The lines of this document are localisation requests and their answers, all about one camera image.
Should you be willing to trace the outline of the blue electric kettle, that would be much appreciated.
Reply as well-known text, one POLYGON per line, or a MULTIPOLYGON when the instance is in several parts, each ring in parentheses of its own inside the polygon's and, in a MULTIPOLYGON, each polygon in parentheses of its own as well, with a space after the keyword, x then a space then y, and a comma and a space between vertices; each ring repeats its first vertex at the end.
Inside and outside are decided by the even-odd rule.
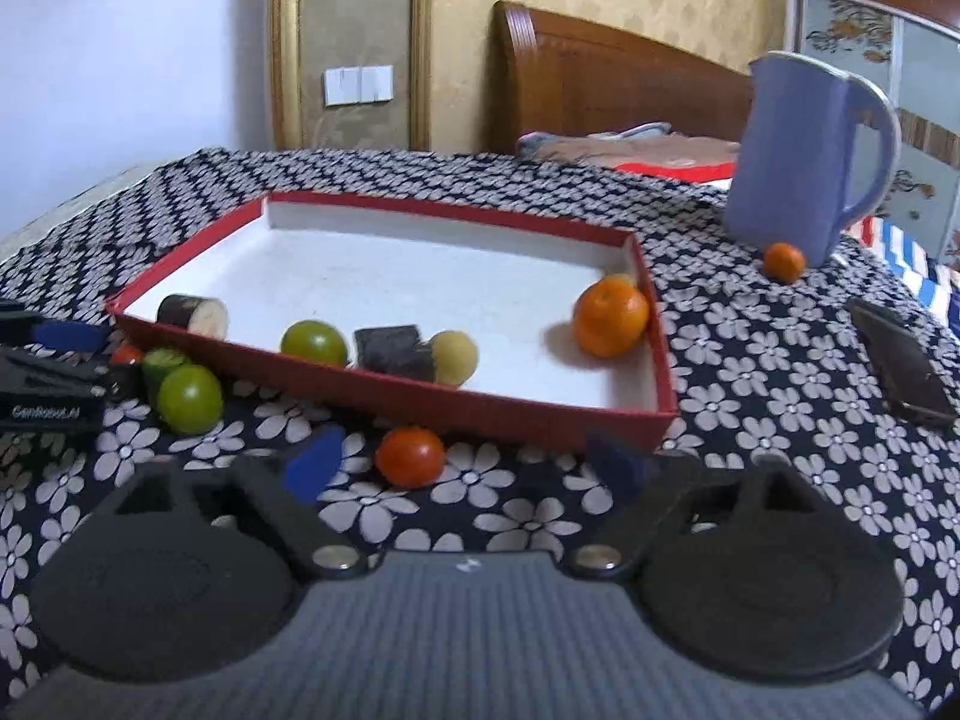
POLYGON ((771 50, 750 64, 754 100, 724 207, 732 239, 765 250, 787 242, 823 265, 841 232, 874 213, 900 160, 901 128, 889 96, 864 76, 807 55, 771 50), (848 197, 854 140, 877 132, 869 185, 848 197))

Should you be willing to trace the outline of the black smartphone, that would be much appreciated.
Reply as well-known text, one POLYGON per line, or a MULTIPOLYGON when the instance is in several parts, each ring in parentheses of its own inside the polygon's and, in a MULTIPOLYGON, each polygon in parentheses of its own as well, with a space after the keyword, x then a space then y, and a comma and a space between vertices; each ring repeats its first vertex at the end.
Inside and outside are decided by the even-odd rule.
POLYGON ((846 310, 890 411, 916 426, 950 429, 957 410, 921 344, 895 310, 859 298, 846 302, 846 310))

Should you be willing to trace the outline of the green tomato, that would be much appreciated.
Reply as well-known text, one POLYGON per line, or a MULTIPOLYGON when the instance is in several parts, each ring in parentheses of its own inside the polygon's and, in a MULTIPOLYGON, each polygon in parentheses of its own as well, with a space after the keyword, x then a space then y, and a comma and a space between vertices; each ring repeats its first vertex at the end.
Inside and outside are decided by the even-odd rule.
POLYGON ((319 320, 300 320, 286 328, 280 351, 286 356, 327 366, 348 364, 348 346, 342 333, 319 320))

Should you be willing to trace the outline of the small mandarin orange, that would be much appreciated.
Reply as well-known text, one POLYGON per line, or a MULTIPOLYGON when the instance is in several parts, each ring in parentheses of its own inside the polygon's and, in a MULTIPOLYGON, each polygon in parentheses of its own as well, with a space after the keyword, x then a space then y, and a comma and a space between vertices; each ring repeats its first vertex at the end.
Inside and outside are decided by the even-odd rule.
POLYGON ((807 260, 797 247, 787 242, 771 244, 763 254, 761 271, 768 280, 793 284, 804 275, 807 260))

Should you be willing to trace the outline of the golden wall frame moulding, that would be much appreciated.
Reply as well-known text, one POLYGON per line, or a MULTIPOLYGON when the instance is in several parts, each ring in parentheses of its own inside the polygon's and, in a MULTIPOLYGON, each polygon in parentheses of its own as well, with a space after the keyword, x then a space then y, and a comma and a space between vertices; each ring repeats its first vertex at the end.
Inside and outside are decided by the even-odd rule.
POLYGON ((431 0, 268 0, 278 149, 430 146, 431 0), (327 107, 331 67, 394 67, 394 99, 327 107))

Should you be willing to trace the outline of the floral black white tablecloth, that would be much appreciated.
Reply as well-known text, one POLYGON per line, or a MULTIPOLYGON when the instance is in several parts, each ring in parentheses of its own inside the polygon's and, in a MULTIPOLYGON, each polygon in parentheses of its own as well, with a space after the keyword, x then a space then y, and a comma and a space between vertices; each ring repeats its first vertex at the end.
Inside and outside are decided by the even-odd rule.
MULTIPOLYGON (((895 557, 903 622, 882 671, 935 710, 958 695, 958 427, 898 419, 844 304, 885 305, 911 325, 958 405, 958 341, 857 242, 793 288, 721 239, 717 190, 501 156, 204 149, 55 226, 2 262, 2 296, 54 319, 104 322, 104 300, 190 234, 268 190, 444 200, 633 227, 659 293, 679 417, 662 448, 713 468, 786 458, 895 557)), ((244 380, 226 415, 176 439, 146 401, 108 406, 94 439, 2 433, 2 707, 57 667, 37 642, 29 585, 83 517, 148 460, 226 466, 242 450, 293 449, 322 421, 345 463, 317 511, 368 550, 573 550, 613 497, 587 465, 537 445, 453 437, 438 484, 402 493, 373 468, 385 419, 311 405, 244 380)))

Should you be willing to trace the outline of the green lime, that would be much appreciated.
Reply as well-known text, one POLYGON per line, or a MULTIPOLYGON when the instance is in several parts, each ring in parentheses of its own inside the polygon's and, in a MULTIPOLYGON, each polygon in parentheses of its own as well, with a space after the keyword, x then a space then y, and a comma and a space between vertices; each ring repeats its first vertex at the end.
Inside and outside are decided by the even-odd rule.
POLYGON ((210 433, 223 416, 220 381, 198 364, 176 367, 158 388, 156 410, 179 436, 210 433))

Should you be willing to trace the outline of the red cherry tomato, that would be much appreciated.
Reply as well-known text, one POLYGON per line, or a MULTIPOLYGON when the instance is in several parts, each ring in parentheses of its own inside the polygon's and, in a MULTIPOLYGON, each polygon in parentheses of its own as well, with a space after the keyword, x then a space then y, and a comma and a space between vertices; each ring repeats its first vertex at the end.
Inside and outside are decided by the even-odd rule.
POLYGON ((423 488, 443 473, 446 449, 441 439, 428 429, 397 427, 377 446, 374 465, 392 486, 423 488))
POLYGON ((135 364, 140 364, 142 359, 143 353, 139 348, 135 348, 133 344, 124 343, 112 351, 110 364, 112 366, 135 366, 135 364))

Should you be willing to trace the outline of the white wall switch panel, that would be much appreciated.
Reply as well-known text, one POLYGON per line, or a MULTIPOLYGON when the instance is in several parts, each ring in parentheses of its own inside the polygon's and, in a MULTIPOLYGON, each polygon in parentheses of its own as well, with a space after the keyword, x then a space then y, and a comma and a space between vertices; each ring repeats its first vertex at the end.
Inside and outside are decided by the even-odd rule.
POLYGON ((331 67, 322 75, 327 107, 381 104, 394 99, 394 67, 331 67))

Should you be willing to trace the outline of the green cucumber piece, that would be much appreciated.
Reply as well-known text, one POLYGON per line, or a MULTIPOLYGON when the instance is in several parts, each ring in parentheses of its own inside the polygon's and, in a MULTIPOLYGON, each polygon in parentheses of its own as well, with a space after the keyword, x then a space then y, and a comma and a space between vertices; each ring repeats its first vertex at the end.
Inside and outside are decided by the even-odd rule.
POLYGON ((153 348, 143 355, 142 374, 149 405, 155 405, 164 379, 179 367, 189 364, 189 358, 174 348, 153 348))

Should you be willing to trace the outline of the striped folded blanket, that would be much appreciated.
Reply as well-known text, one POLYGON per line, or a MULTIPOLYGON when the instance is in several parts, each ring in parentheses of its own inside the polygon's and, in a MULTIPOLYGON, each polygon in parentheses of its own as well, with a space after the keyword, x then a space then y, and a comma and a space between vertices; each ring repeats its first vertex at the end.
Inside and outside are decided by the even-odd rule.
POLYGON ((720 188, 732 181, 739 153, 739 142, 685 135, 667 122, 647 122, 623 132, 584 137, 530 132, 516 142, 516 154, 523 160, 605 167, 720 188))

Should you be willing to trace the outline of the wooden bed headboard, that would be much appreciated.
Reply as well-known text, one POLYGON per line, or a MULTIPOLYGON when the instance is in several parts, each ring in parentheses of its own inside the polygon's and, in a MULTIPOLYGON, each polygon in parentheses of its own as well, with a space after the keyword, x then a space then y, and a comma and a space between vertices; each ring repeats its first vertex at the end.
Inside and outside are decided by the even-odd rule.
POLYGON ((738 140, 750 104, 747 75, 686 50, 508 0, 491 9, 482 146, 493 153, 530 132, 582 137, 647 122, 738 140))

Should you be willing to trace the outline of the large orange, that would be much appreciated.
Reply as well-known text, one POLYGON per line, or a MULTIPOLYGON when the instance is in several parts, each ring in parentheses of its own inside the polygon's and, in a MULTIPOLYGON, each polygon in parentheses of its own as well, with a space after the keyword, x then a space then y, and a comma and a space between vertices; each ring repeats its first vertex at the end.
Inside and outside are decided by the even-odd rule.
POLYGON ((640 343, 649 319, 651 304, 640 288, 603 277, 574 304, 574 339, 594 358, 619 358, 640 343))

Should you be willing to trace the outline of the red shallow cardboard box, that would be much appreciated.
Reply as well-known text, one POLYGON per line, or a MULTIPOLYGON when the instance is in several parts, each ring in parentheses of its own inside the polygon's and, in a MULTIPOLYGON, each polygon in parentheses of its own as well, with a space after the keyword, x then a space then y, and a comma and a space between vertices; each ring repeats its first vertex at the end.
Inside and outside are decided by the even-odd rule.
POLYGON ((106 307, 142 348, 178 348, 293 397, 562 452, 597 433, 654 449, 677 414, 662 327, 651 323, 613 361, 586 356, 569 327, 579 294, 617 271, 647 277, 636 232, 427 200, 275 192, 204 227, 106 307), (169 294, 223 302, 226 338, 156 322, 169 294), (343 335, 460 330, 480 361, 451 388, 285 356, 281 335, 308 319, 343 335))

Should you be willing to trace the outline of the dark sugarcane piece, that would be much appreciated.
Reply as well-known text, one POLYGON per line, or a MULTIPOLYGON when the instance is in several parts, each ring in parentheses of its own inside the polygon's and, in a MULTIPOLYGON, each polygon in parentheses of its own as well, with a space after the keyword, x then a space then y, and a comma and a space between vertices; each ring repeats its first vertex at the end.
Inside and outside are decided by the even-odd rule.
POLYGON ((364 371, 420 382, 434 380, 433 351, 416 325, 358 328, 355 344, 356 364, 364 371))
POLYGON ((228 335, 228 310, 215 298, 169 294, 158 305, 156 322, 215 340, 228 335))

